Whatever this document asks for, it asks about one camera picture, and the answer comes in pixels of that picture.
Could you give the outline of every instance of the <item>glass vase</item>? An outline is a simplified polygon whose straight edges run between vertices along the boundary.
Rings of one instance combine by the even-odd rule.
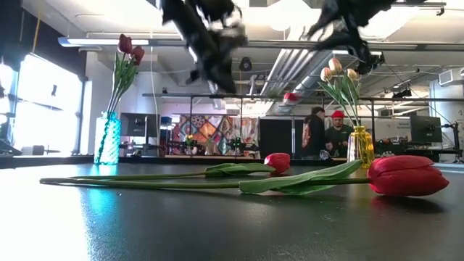
[[[375,157],[372,135],[365,130],[365,126],[355,126],[355,131],[349,135],[347,161],[362,160],[361,168],[368,169]]]
[[[96,119],[95,155],[96,165],[116,165],[119,162],[121,121],[116,112],[103,112]]]

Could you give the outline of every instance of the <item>ceiling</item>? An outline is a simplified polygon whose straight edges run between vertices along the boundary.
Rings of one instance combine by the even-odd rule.
[[[290,30],[277,31],[269,24],[276,20],[292,17],[302,17],[302,25],[311,25],[314,15],[305,15],[302,7],[285,12],[270,7],[255,7],[263,1],[240,0],[235,1],[244,12],[244,23],[250,40],[284,40],[289,38]],[[319,4],[320,1],[306,1]],[[464,44],[464,3],[460,0],[447,0],[447,7],[442,16],[436,16],[436,9],[420,10],[414,18],[406,22],[399,30],[383,39],[386,42],[442,42]],[[82,38],[117,38],[119,33],[126,33],[134,38],[148,38],[150,33],[155,37],[175,36],[172,25],[161,26],[161,13],[146,0],[23,0],[23,6],[33,15],[58,30],[65,36]],[[377,22],[377,28],[382,29],[385,19]],[[107,47],[99,53],[99,59],[110,66],[115,48]],[[239,49],[233,53],[233,71],[236,80],[248,80],[251,75],[268,75],[279,55],[277,49]],[[153,48],[148,58],[145,58],[141,70],[154,70],[172,75],[178,81],[187,79],[193,59],[181,48],[157,47]],[[384,52],[386,63],[362,79],[363,96],[380,96],[391,92],[392,87],[403,80],[415,78],[415,85],[428,86],[428,80],[436,78],[436,74],[447,67],[464,66],[464,53],[456,52]],[[250,57],[253,62],[251,72],[239,72],[242,57]],[[340,57],[344,65],[353,62],[352,57]],[[296,75],[285,88],[291,91],[303,76]]]

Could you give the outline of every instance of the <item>black jacket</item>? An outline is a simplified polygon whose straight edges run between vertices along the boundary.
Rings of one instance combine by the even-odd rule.
[[[302,156],[318,156],[326,149],[326,130],[324,122],[316,115],[304,119],[302,137]]]

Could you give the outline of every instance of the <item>bright window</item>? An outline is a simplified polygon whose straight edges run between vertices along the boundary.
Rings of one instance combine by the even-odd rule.
[[[78,76],[35,55],[21,64],[14,146],[43,145],[69,154],[78,148],[82,82]]]

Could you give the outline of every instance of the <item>tulip stem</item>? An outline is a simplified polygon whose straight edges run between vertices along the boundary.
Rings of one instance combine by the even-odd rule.
[[[110,188],[124,189],[237,189],[240,187],[239,182],[230,183],[152,183],[137,181],[103,181],[95,179],[76,179],[76,178],[42,178],[42,184],[83,184],[106,186]],[[369,178],[346,178],[339,180],[324,181],[306,181],[307,186],[326,186],[326,185],[347,185],[347,184],[365,184],[370,183]]]
[[[206,172],[183,173],[183,174],[150,174],[150,175],[93,175],[93,176],[74,176],[74,179],[88,179],[97,181],[143,181],[161,178],[190,178],[205,175]]]

